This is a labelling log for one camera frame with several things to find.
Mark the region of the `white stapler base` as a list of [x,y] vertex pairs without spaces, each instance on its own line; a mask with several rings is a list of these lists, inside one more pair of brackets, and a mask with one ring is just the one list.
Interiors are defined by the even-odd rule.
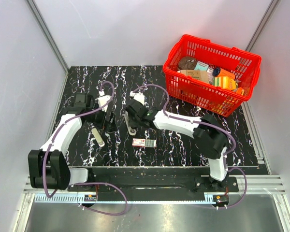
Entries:
[[126,122],[126,126],[127,126],[127,129],[128,129],[128,133],[129,135],[131,136],[135,136],[136,135],[136,130],[133,129],[131,126],[130,126],[130,123],[129,123],[129,117],[127,115],[124,116],[124,119],[125,119],[125,122]]

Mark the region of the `red white staple box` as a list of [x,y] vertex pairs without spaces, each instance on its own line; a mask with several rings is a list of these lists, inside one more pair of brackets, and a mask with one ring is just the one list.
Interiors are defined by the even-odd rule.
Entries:
[[145,147],[146,139],[132,139],[132,146]]

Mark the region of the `staple strip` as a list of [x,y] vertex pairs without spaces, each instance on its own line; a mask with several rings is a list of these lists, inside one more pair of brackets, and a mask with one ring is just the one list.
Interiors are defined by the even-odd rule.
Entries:
[[146,139],[145,141],[145,147],[156,147],[156,145],[157,145],[157,140]]

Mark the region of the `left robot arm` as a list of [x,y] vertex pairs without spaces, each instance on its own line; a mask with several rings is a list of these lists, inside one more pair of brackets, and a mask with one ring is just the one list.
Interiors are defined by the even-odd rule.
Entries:
[[61,116],[58,127],[38,150],[28,154],[30,185],[35,189],[65,190],[78,184],[84,191],[94,188],[95,179],[86,168],[70,168],[65,160],[66,152],[74,136],[84,123],[107,130],[114,126],[111,96],[99,92],[99,97],[79,93],[74,103]]

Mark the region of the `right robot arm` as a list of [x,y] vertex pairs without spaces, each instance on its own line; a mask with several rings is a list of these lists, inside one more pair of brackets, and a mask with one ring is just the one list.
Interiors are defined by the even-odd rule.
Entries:
[[125,106],[128,124],[156,130],[174,131],[194,139],[200,153],[207,158],[210,168],[209,184],[215,191],[222,191],[228,184],[225,153],[227,135],[211,115],[189,117],[167,112],[164,109],[146,108],[132,99]]

